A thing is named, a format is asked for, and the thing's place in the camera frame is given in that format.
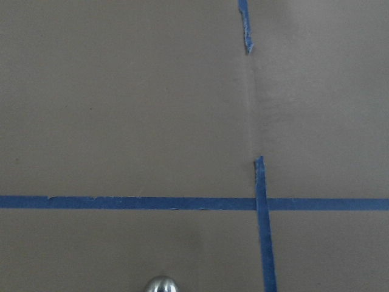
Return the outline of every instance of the blue painter's tape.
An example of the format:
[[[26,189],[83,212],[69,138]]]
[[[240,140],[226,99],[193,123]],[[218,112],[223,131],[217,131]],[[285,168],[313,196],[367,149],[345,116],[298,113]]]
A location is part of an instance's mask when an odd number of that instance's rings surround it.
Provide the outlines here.
[[[260,227],[260,241],[262,254],[262,269],[265,292],[277,292],[277,280],[273,254],[272,230],[266,196],[266,176],[263,156],[255,161],[255,190],[258,224]]]
[[[249,5],[247,0],[238,0],[239,11],[242,14],[243,19],[243,29],[244,29],[244,43],[246,45],[247,53],[251,53],[251,50],[254,47],[254,44],[251,40],[251,27],[250,27],[250,17],[249,17]]]
[[[269,209],[311,211],[388,211],[389,199],[267,199]]]
[[[0,208],[18,209],[138,209],[256,210],[251,198],[161,198],[88,196],[0,196]]]

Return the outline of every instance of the metal knob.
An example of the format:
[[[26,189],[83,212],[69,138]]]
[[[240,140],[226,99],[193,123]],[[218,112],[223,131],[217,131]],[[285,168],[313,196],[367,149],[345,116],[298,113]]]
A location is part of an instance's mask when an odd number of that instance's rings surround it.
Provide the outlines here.
[[[173,279],[165,276],[155,277],[148,282],[144,292],[179,292]]]

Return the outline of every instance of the gray floor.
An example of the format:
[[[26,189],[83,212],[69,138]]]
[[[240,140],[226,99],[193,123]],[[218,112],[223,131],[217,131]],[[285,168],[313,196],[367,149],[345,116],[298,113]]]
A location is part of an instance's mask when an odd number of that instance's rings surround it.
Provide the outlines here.
[[[0,194],[389,198],[389,2],[1,1]],[[387,291],[384,212],[272,212],[281,292]],[[0,210],[0,290],[263,291],[254,212]]]

